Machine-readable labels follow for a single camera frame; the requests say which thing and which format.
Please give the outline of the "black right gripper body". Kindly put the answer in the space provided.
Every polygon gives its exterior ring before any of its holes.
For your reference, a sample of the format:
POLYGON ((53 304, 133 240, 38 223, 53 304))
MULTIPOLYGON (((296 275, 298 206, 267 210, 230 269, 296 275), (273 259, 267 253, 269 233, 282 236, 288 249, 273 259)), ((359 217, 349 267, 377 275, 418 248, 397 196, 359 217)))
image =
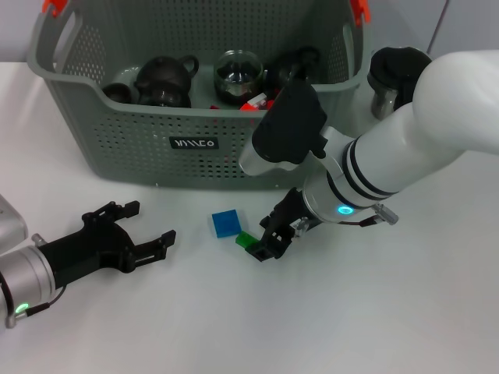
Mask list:
POLYGON ((285 195, 284 199, 278 203, 271 214, 271 231, 280 229, 290 229, 292 235, 302 235, 319 225, 316 218, 308 209, 303 198, 303 192, 297 188, 292 188, 285 195))

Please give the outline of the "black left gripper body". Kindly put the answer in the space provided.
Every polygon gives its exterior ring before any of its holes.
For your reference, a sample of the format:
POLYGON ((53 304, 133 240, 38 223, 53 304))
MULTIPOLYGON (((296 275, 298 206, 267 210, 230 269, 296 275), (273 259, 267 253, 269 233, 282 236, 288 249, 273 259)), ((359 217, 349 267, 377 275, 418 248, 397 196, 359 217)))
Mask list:
POLYGON ((97 270, 112 268, 123 273, 136 269, 134 244, 116 223, 85 220, 78 232, 39 247, 61 288, 97 270))

